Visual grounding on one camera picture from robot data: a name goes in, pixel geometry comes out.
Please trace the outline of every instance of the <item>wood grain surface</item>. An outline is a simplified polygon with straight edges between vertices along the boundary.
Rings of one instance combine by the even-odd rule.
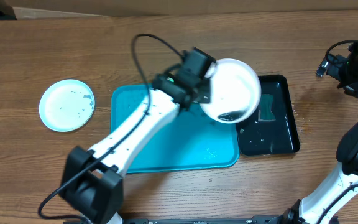
[[[0,21],[0,223],[61,223],[40,220],[37,207],[59,186],[71,149],[109,133],[113,91],[140,83],[129,43],[141,32],[178,49],[196,46],[242,60],[258,75],[284,75],[301,149],[294,156],[241,156],[227,169],[128,175],[124,217],[281,214],[332,171],[339,140],[358,121],[358,100],[314,72],[329,46],[358,39],[358,11]],[[137,49],[149,80],[178,61],[152,39],[140,40]],[[334,53],[347,55],[346,46]],[[66,78],[92,88],[96,111],[83,128],[56,133],[42,124],[38,103]],[[45,212],[74,211],[57,197]],[[358,223],[358,196],[338,215],[341,223]]]

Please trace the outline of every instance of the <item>cardboard box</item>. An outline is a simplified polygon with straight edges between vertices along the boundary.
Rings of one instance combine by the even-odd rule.
[[[12,7],[104,16],[358,9],[358,0],[0,0]]]
[[[89,17],[100,16],[93,14],[75,13],[75,12],[60,12],[43,9],[29,9],[23,7],[13,7],[17,19],[40,19],[40,18],[67,18],[67,17]]]

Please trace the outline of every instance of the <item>teal tray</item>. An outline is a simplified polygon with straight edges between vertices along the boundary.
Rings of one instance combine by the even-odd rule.
[[[111,97],[111,132],[138,107],[144,85],[119,87]],[[229,167],[239,158],[235,124],[208,117],[199,105],[182,111],[144,147],[128,173]]]

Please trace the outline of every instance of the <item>white bowl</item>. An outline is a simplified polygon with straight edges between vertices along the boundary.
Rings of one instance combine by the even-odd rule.
[[[215,67],[208,70],[207,77],[211,75],[211,102],[201,104],[210,118],[221,123],[238,123],[258,108],[261,94],[259,78],[246,63],[220,59]]]

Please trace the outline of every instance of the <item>black tray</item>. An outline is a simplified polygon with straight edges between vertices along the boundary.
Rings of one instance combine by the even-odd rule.
[[[239,150],[247,156],[291,154],[300,149],[287,79],[282,75],[260,76],[262,94],[273,95],[275,121],[259,119],[260,105],[249,118],[236,124]]]

